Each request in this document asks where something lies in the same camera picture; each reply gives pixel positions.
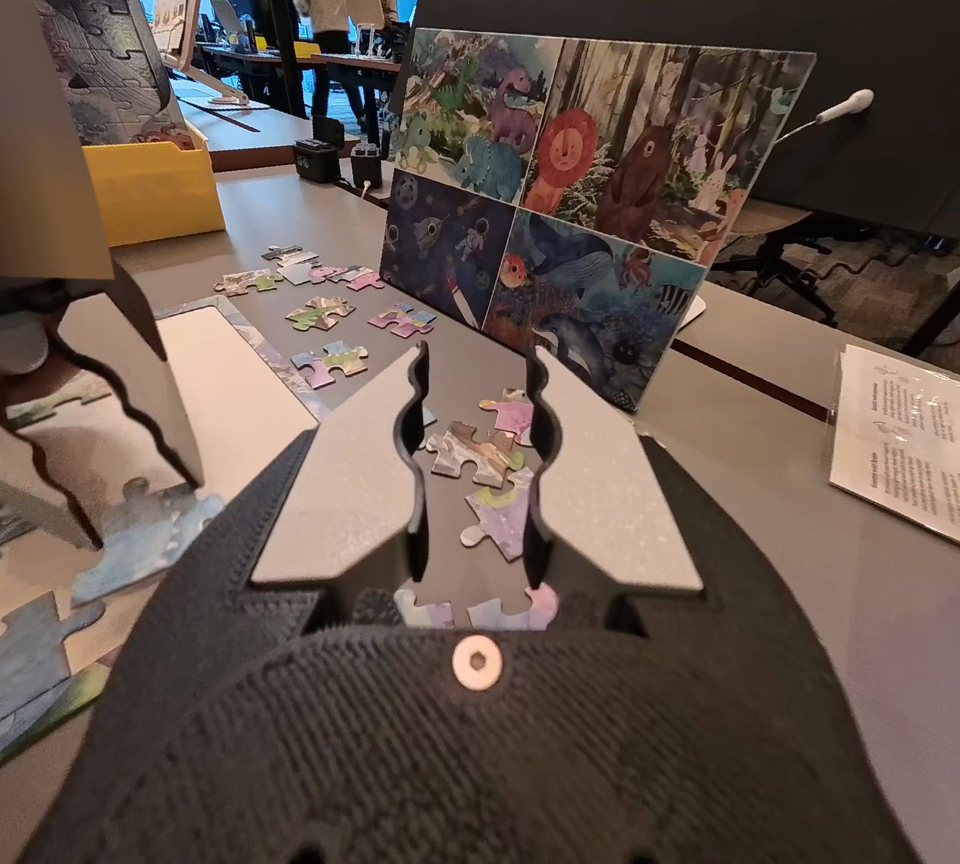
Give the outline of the brown wooden desk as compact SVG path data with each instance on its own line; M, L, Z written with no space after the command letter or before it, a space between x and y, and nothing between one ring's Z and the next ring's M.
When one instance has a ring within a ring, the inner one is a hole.
M292 165L294 144L314 138L311 122L272 108L214 106L212 89L186 78L171 87L186 121L206 139L215 173Z

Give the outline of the white puzzle tray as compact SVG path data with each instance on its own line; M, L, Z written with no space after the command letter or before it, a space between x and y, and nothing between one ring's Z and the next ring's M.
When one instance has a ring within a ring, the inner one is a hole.
M225 510L327 409L223 296L175 309L158 320L158 329L198 443L204 479L194 491L200 498L219 496ZM145 427L125 416L114 393L86 405L63 405L53 417L15 433L42 447L51 474L73 491L100 535L104 513L123 500L129 480L144 476L153 491L187 484L161 458ZM103 539L101 549L73 546L2 503L2 616L53 592L58 614L66 618L78 609L70 606L74 579L97 564L102 549ZM102 618L63 642L71 677L2 719L2 762L101 695L137 619L174 565L99 599Z

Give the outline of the blue spiked back puzzle piece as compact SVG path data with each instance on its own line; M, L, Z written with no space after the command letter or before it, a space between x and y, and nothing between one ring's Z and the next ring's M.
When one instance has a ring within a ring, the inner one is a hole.
M223 509L222 498L200 498L188 484L153 491L144 476L129 480L102 516L100 559L74 579L71 608L168 570Z

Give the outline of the small black charger dock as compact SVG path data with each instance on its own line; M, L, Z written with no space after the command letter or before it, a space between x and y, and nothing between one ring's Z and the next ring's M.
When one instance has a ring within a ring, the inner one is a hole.
M394 165L381 154L380 146L366 139L350 153L353 183L362 192L387 192L392 184Z

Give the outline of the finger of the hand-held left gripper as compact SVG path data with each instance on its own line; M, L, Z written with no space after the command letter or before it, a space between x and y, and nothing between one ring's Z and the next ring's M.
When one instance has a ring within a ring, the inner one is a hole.
M78 498L49 474L45 451L1 426L2 503L35 527L85 549L102 538Z
M61 279L65 311L56 352L103 378L125 415L145 427L161 457L196 489L203 464L150 304L122 267L111 279Z

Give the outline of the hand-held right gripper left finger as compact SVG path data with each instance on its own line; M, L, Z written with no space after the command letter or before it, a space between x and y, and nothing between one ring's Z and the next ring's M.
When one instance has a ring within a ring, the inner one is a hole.
M406 350L328 415L253 566L258 590L319 589L348 612L368 589L420 582L429 558L425 440L429 350Z

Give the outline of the laminated instruction sheet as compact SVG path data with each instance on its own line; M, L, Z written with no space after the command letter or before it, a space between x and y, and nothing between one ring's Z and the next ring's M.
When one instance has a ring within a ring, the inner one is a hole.
M958 378L846 344L831 423L832 486L958 545Z

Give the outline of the wooden stool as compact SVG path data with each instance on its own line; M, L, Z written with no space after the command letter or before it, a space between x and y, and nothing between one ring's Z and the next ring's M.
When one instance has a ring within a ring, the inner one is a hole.
M771 234L810 217L811 211L748 198L738 211L729 233L732 235Z

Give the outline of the animal picture board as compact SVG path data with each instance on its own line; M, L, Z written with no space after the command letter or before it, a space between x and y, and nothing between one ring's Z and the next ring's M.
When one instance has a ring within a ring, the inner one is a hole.
M635 415L816 62L419 28L381 277Z

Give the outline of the blue triceratops body puzzle piece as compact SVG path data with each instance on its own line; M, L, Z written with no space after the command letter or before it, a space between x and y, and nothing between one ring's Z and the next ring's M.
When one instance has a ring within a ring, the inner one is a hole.
M71 677L64 641L97 622L105 610L102 600L94 600L61 618L55 594L47 592L2 616L2 719Z

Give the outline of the ocean picture puzzle board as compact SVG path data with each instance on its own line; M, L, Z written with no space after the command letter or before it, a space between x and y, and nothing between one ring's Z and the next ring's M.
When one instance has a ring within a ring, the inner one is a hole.
M195 141L140 0L33 0L83 146Z

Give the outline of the black office chair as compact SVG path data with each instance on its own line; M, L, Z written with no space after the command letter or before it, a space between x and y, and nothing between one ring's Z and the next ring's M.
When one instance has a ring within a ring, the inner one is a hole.
M710 276L749 273L750 281L739 293L754 297L760 290L779 282L822 314L820 322L837 328L836 311L819 294L819 279L790 263L785 258L788 245L800 245L819 255L829 256L832 250L823 241L834 237L834 226L805 219L786 228L766 234L758 250L751 256L734 256L714 262Z

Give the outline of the yellow plastic bin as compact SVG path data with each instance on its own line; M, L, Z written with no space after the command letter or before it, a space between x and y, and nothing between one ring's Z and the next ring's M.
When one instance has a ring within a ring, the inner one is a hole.
M206 149L157 141L82 151L109 247L226 229Z

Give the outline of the black charger box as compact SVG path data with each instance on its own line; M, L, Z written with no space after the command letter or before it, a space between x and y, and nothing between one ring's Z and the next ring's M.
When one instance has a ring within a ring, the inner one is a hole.
M315 184L337 184L342 180L341 151L346 143L342 121L325 115L311 117L312 137L294 142L294 167L303 179Z

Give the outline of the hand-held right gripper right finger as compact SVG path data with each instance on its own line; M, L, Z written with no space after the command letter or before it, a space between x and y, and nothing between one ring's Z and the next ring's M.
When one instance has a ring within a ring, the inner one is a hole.
M695 602L704 582L632 419L546 347L527 358L539 459L525 574L557 618L617 618L638 598Z

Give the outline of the dark background work table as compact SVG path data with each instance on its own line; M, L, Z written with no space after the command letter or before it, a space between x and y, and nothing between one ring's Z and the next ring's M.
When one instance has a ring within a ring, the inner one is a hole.
M195 46L192 64L199 66L200 62L211 75L215 71L222 71L253 78L264 77L271 71L282 71L282 58L278 53L247 54L208 42L200 42ZM314 53L296 58L295 67L299 70L312 70L318 66L326 67L331 80L364 91L367 138L371 143L377 142L380 136L377 93L393 90L402 69L401 64L352 54Z

